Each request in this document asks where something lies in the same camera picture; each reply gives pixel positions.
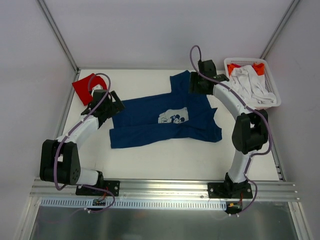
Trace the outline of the orange t shirt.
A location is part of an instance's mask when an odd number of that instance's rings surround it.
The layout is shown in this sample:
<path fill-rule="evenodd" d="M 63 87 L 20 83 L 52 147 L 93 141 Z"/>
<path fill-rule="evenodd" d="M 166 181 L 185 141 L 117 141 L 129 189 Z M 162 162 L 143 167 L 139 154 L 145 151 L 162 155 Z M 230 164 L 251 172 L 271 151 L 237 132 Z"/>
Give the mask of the orange t shirt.
<path fill-rule="evenodd" d="M 254 63 L 251 66 L 254 69 L 254 71 L 257 73 L 258 76 L 262 76 L 265 74 L 265 64 L 264 63 L 259 63 L 259 64 Z M 235 64 L 235 63 L 228 64 L 227 65 L 228 74 L 231 75 L 231 73 L 233 72 L 233 70 L 235 68 L 241 68 L 241 66 L 238 64 Z"/>

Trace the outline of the folded red t shirt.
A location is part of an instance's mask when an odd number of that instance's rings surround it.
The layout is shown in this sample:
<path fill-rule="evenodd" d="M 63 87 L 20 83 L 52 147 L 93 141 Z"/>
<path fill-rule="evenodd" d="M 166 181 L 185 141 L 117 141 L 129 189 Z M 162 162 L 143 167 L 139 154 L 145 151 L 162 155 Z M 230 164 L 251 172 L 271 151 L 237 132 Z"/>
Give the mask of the folded red t shirt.
<path fill-rule="evenodd" d="M 91 93 L 92 88 L 98 84 L 100 84 L 104 90 L 108 89 L 105 80 L 102 77 L 96 76 L 94 73 L 92 73 L 85 78 L 73 82 L 72 86 L 82 104 L 87 106 L 93 100 L 93 95 Z"/>

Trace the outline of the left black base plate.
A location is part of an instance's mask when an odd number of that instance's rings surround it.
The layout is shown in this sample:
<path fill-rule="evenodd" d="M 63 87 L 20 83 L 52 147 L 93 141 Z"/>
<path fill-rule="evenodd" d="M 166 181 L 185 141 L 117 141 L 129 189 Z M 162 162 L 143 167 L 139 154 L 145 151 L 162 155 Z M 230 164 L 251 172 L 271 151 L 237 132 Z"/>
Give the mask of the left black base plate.
<path fill-rule="evenodd" d="M 119 180 L 104 180 L 96 185 L 82 185 L 81 188 L 77 187 L 75 194 L 77 196 L 111 196 L 112 193 L 115 197 L 119 196 L 121 182 Z"/>

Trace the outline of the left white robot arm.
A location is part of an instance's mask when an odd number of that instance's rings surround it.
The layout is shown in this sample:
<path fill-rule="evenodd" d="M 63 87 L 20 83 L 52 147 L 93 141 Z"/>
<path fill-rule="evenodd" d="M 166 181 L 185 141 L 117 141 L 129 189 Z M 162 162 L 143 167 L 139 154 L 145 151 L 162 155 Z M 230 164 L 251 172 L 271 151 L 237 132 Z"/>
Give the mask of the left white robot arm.
<path fill-rule="evenodd" d="M 103 174 L 98 170 L 81 167 L 79 149 L 106 120 L 125 109 L 113 90 L 95 90 L 93 99 L 81 113 L 78 122 L 67 133 L 42 144 L 39 177 L 55 183 L 60 190 L 65 185 L 87 185 L 93 195 L 104 191 Z"/>

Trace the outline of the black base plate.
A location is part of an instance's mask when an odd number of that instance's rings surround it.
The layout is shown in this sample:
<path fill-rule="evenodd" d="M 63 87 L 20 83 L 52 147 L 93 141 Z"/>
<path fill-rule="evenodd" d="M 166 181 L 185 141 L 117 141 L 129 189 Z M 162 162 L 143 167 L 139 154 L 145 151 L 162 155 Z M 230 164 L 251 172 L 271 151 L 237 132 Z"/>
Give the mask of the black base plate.
<path fill-rule="evenodd" d="M 248 182 L 231 183 L 209 182 L 207 184 L 208 197 L 210 199 L 252 199 L 253 192 Z"/>
<path fill-rule="evenodd" d="M 81 188 L 77 187 L 75 194 L 77 196 L 111 196 L 112 193 L 115 197 L 119 196 L 121 182 L 119 180 L 104 180 L 96 185 L 82 185 Z"/>

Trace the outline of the aluminium mounting rail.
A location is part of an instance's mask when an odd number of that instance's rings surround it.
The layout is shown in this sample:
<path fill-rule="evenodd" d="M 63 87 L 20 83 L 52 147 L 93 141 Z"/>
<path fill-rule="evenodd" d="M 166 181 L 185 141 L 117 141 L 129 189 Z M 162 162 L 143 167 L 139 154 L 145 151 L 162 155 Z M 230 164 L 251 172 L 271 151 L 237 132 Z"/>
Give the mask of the aluminium mounting rail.
<path fill-rule="evenodd" d="M 208 182 L 206 180 L 152 180 L 120 179 L 118 197 L 120 199 L 152 200 L 207 200 Z M 300 202 L 301 195 L 293 182 L 255 181 L 256 200 L 261 202 Z M 52 182 L 36 178 L 31 197 L 75 197 L 76 187 L 67 186 L 56 190 Z"/>

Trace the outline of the blue t shirt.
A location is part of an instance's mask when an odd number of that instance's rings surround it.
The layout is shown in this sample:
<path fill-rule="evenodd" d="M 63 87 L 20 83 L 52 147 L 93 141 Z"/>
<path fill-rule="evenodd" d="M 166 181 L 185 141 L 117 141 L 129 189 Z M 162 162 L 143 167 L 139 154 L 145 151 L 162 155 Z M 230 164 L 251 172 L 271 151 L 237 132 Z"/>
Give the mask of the blue t shirt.
<path fill-rule="evenodd" d="M 112 149 L 149 145 L 169 139 L 191 138 L 216 143 L 222 129 L 215 122 L 216 108 L 206 95 L 189 93 L 191 73 L 171 76 L 171 92 L 123 101 L 124 110 L 112 117 Z"/>

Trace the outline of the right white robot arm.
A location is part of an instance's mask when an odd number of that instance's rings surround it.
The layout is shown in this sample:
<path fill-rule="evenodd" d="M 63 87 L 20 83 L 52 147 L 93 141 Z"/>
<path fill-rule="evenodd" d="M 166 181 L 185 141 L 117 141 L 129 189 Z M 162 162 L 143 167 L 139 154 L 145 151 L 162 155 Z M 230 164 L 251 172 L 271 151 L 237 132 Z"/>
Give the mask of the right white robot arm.
<path fill-rule="evenodd" d="M 191 72 L 189 91 L 215 96 L 235 120 L 232 144 L 235 154 L 223 182 L 210 182 L 207 185 L 209 198 L 252 199 L 252 189 L 248 180 L 248 170 L 252 156 L 269 138 L 268 114 L 265 110 L 253 110 L 231 88 L 225 74 L 217 74 L 212 60 L 199 60 L 198 68 Z"/>

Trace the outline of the white plastic basket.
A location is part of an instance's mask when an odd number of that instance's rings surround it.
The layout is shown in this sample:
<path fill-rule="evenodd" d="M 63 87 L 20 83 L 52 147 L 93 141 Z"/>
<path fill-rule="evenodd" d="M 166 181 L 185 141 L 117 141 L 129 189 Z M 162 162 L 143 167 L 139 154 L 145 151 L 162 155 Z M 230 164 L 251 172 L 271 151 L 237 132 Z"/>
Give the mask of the white plastic basket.
<path fill-rule="evenodd" d="M 241 67 L 243 67 L 246 65 L 253 65 L 254 63 L 256 63 L 256 64 L 263 63 L 264 64 L 265 88 L 268 90 L 268 92 L 273 93 L 276 96 L 276 103 L 270 104 L 270 105 L 261 104 L 258 106 L 250 105 L 249 103 L 246 103 L 246 104 L 248 106 L 250 106 L 251 108 L 255 108 L 257 110 L 261 110 L 261 109 L 266 110 L 271 107 L 278 107 L 281 104 L 281 98 L 279 95 L 279 91 L 276 87 L 275 81 L 273 79 L 269 65 L 265 60 L 260 59 L 260 58 L 243 58 L 243 57 L 226 58 L 224 60 L 224 67 L 225 67 L 226 75 L 229 78 L 229 73 L 228 73 L 228 69 L 227 69 L 228 64 L 237 64 L 237 65 L 240 65 Z"/>

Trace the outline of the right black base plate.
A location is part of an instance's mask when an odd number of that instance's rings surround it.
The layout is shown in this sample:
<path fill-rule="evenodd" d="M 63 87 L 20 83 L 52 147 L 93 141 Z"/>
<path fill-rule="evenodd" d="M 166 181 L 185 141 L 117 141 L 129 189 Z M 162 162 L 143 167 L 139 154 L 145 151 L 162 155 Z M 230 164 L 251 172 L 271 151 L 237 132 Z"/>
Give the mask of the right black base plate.
<path fill-rule="evenodd" d="M 252 199 L 253 192 L 248 182 L 231 183 L 209 182 L 207 184 L 208 197 L 210 199 Z"/>

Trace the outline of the white t shirt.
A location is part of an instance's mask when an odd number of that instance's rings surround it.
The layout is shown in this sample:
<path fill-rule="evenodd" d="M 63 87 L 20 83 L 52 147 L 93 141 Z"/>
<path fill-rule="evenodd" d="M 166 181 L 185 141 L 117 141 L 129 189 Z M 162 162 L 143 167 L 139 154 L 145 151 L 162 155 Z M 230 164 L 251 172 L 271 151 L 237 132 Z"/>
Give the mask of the white t shirt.
<path fill-rule="evenodd" d="M 229 75 L 231 88 L 252 106 L 271 105 L 277 103 L 274 93 L 266 89 L 265 75 L 258 76 L 252 65 L 235 68 Z"/>

